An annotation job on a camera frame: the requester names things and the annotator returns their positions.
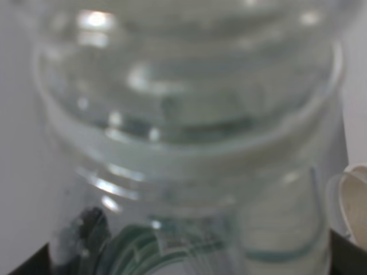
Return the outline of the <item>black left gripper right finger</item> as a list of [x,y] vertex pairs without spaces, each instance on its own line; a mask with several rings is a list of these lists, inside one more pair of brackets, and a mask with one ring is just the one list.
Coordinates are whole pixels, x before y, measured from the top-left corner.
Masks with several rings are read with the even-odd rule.
[[330,275],[367,275],[366,251],[331,230]]

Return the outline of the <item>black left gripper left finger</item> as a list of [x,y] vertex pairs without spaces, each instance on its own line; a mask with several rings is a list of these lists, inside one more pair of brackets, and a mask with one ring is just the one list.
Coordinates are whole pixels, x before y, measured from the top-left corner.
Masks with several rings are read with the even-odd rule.
[[48,244],[45,244],[28,260],[15,268],[9,275],[51,275]]

